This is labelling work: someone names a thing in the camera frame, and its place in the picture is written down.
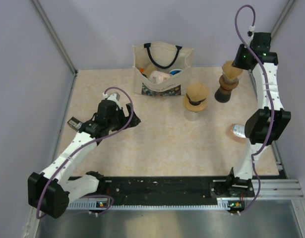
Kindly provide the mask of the clear glass cone dripper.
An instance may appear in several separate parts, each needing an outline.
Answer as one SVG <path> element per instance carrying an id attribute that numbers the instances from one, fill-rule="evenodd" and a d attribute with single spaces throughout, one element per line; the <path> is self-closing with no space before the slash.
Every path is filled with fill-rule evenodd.
<path id="1" fill-rule="evenodd" d="M 232 72 L 232 73 L 223 72 L 223 74 L 222 74 L 223 81 L 228 85 L 235 84 L 236 82 L 239 82 L 242 79 L 242 73 L 243 73 L 242 70 Z"/>

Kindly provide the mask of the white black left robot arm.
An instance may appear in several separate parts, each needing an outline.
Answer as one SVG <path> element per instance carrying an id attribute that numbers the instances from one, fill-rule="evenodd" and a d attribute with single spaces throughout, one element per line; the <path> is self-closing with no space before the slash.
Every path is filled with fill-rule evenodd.
<path id="1" fill-rule="evenodd" d="M 85 121 L 67 148 L 40 173 L 33 172 L 27 181 L 28 203 L 36 208 L 36 218 L 46 215 L 60 217 L 69 203 L 92 193 L 102 196 L 106 185 L 89 172 L 75 181 L 69 181 L 72 172 L 82 160 L 104 139 L 135 127 L 141 120 L 135 114 L 133 103 L 126 105 L 128 116 L 117 100 L 104 99 L 91 119 Z"/>

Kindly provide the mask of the brown paper coffee filter stack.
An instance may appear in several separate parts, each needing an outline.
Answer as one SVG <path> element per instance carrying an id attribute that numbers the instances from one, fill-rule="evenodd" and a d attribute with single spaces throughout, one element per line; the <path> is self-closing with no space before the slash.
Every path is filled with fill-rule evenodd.
<path id="1" fill-rule="evenodd" d="M 232 61 L 232 60 L 226 61 L 226 62 L 222 65 L 222 71 L 225 72 L 225 73 L 232 73 L 232 72 L 236 72 L 236 71 L 242 70 L 242 69 L 240 69 L 240 68 L 233 67 L 232 64 L 233 64 L 233 61 Z"/>

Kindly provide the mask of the wooden dripper stand disc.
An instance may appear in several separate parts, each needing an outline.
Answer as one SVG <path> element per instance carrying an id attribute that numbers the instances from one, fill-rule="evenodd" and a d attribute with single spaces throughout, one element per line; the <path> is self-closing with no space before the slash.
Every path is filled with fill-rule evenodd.
<path id="1" fill-rule="evenodd" d="M 197 113 L 203 111 L 207 107 L 207 104 L 208 104 L 208 99 L 205 99 L 202 102 L 200 102 L 198 105 L 196 105 L 195 103 L 191 104 L 187 95 L 184 95 L 183 97 L 183 106 L 185 107 L 185 109 L 187 109 L 190 112 Z"/>

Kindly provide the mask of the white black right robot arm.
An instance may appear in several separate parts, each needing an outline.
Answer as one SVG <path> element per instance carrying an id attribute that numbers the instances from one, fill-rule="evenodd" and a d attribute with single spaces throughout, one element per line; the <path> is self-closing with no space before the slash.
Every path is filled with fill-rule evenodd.
<path id="1" fill-rule="evenodd" d="M 225 191 L 230 196 L 250 191 L 252 174 L 262 152 L 279 139 L 291 120 L 291 112 L 284 110 L 280 100 L 278 56 L 270 51 L 271 34 L 251 31 L 247 34 L 250 41 L 239 46 L 232 65 L 251 73 L 255 81 L 257 110 L 245 123 L 246 145 L 242 158 L 231 169 L 225 182 Z"/>

